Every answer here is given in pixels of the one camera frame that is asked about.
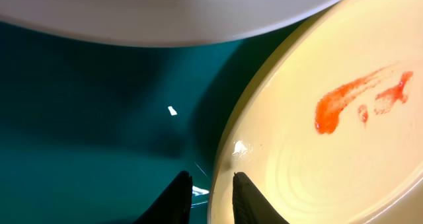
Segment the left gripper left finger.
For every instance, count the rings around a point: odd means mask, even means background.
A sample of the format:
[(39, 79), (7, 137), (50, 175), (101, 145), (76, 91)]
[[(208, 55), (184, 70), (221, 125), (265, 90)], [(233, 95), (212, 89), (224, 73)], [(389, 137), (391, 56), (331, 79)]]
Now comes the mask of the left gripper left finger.
[(134, 224), (189, 224), (192, 176), (181, 171)]

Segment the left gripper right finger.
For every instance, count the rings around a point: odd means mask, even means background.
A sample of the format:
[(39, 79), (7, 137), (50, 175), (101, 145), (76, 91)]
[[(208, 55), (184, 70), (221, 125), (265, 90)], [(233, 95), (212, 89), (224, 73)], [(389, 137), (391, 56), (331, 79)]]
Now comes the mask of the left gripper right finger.
[(244, 172), (234, 174), (232, 204), (235, 224), (289, 224)]

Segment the yellow-green plate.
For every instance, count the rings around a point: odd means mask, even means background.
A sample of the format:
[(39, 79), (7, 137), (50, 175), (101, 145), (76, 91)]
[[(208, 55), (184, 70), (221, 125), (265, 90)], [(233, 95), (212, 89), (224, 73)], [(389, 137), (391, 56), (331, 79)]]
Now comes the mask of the yellow-green plate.
[(343, 0), (257, 71), (216, 155), (209, 223), (422, 222), (422, 0)]

